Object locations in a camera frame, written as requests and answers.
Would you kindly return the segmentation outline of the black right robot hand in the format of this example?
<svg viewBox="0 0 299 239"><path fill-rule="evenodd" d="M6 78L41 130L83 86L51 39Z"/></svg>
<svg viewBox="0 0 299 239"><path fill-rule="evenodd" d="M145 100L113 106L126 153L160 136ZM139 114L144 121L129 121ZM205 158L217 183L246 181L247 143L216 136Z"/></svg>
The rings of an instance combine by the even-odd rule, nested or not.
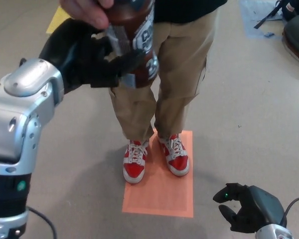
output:
<svg viewBox="0 0 299 239"><path fill-rule="evenodd" d="M251 234L271 224L287 226L285 211L279 199L257 186L227 183L214 195L213 200L220 204L219 210L233 232ZM237 213L223 204L232 200L241 204Z"/></svg>

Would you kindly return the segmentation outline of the person's right hand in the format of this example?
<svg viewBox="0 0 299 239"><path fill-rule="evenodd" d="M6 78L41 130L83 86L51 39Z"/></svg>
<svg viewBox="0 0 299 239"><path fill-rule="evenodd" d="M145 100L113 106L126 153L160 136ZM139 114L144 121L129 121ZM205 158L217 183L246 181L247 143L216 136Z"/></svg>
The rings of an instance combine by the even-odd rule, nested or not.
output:
<svg viewBox="0 0 299 239"><path fill-rule="evenodd" d="M97 29L106 29L109 20L104 9L111 8L113 0L60 0L60 6L72 18L82 20Z"/></svg>

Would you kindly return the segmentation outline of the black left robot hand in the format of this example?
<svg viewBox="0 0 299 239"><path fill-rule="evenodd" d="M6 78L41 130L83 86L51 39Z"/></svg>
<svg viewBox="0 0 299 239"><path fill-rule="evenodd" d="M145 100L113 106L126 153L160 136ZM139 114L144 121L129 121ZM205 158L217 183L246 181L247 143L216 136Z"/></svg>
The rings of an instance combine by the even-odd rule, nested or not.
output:
<svg viewBox="0 0 299 239"><path fill-rule="evenodd" d="M144 61L145 52L139 49L107 60L114 50L108 37L93 37L100 32L88 23L69 18L46 41L39 58L60 71L66 94L82 85L116 88L120 79Z"/></svg>

